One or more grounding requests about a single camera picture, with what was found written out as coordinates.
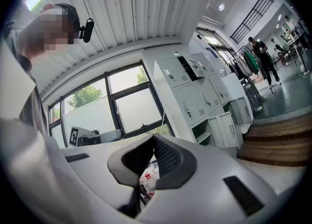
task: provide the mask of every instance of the white corrugated ceiling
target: white corrugated ceiling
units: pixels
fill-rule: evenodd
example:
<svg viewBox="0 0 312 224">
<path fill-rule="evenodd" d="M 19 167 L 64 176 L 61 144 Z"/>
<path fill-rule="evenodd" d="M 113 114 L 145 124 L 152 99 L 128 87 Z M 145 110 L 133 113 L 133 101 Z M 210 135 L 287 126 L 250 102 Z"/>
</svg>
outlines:
<svg viewBox="0 0 312 224">
<path fill-rule="evenodd" d="M 33 62 L 32 74 L 43 92 L 59 76 L 95 54 L 141 39 L 179 36 L 189 0 L 41 0 L 35 15 L 46 3 L 69 3 L 76 7 L 80 24 L 95 21 L 91 41 L 79 40 L 66 52 L 43 56 Z"/>
</svg>

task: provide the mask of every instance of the wooden stair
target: wooden stair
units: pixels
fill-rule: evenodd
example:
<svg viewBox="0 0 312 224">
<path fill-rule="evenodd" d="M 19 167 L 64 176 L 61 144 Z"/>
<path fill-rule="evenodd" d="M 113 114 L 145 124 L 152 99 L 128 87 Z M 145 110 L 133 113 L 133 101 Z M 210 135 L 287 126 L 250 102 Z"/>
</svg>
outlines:
<svg viewBox="0 0 312 224">
<path fill-rule="evenodd" d="M 306 166 L 312 157 L 312 114 L 251 126 L 237 158 L 267 165 Z"/>
</svg>

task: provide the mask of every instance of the gray shirt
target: gray shirt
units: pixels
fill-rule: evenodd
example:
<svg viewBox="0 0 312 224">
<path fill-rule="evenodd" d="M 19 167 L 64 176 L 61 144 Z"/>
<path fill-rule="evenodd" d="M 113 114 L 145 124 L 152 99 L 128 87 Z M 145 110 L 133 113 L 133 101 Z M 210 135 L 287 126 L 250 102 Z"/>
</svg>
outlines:
<svg viewBox="0 0 312 224">
<path fill-rule="evenodd" d="M 35 79 L 31 76 L 32 65 L 28 58 L 22 56 L 19 53 L 19 44 L 17 38 L 17 32 L 11 31 L 10 35 L 6 39 L 9 48 L 12 51 L 13 56 L 16 58 L 17 62 L 25 70 L 25 72 L 30 76 L 30 78 L 36 83 Z M 42 107 L 42 102 L 39 94 L 37 85 L 34 90 L 29 95 L 20 115 L 19 119 L 25 123 L 35 127 L 41 132 L 41 134 L 47 134 L 47 120 Z"/>
</svg>

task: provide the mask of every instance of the green garment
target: green garment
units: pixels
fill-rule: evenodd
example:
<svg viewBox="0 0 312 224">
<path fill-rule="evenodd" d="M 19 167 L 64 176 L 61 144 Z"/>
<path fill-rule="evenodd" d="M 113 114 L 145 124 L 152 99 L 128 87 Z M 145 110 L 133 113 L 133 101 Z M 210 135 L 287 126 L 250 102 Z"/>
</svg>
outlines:
<svg viewBox="0 0 312 224">
<path fill-rule="evenodd" d="M 244 50 L 244 55 L 247 56 L 247 57 L 250 59 L 250 61 L 252 62 L 254 68 L 255 68 L 257 71 L 259 71 L 259 67 L 258 67 L 258 64 L 257 64 L 257 62 L 256 62 L 256 60 L 255 60 L 255 58 L 254 58 L 254 56 L 253 56 L 251 53 L 247 52 L 246 50 Z"/>
</svg>

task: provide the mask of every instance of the black metal railing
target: black metal railing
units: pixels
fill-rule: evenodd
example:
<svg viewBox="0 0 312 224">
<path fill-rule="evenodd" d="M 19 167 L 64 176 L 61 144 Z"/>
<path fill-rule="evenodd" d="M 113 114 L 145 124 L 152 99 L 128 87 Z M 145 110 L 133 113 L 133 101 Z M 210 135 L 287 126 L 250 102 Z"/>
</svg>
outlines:
<svg viewBox="0 0 312 224">
<path fill-rule="evenodd" d="M 273 2 L 274 0 L 258 0 L 231 38 L 238 44 L 263 17 Z"/>
</svg>

